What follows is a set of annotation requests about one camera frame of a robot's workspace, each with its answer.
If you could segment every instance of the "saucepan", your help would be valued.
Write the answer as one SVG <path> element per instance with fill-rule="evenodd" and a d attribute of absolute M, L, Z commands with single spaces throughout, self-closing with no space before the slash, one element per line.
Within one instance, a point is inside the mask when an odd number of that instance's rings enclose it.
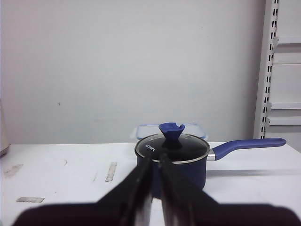
<path fill-rule="evenodd" d="M 156 198 L 160 198 L 158 163 L 162 153 L 166 153 L 191 182 L 203 189 L 206 182 L 207 161 L 219 160 L 237 149 L 278 147 L 286 143 L 282 138 L 233 140 L 211 149 L 205 140 L 194 135 L 182 134 L 184 125 L 177 126 L 175 122 L 167 122 L 160 124 L 159 129 L 163 134 L 147 136 L 135 146 L 137 163 L 145 156 L 152 155 L 152 192 Z"/>

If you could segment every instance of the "white table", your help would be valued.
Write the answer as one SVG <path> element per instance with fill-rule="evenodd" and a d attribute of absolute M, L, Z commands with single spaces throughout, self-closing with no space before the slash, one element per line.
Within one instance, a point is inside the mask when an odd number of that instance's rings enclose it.
<path fill-rule="evenodd" d="M 214 147 L 220 143 L 210 143 Z M 134 143 L 11 145 L 0 159 L 1 220 L 12 225 L 25 209 L 48 203 L 95 202 L 136 165 Z M 118 162 L 106 182 L 110 163 Z M 237 150 L 207 162 L 204 191 L 220 203 L 271 203 L 301 218 L 301 154 L 289 145 Z M 16 202 L 44 197 L 42 203 Z M 161 202 L 153 200 L 150 225 L 164 225 Z"/>

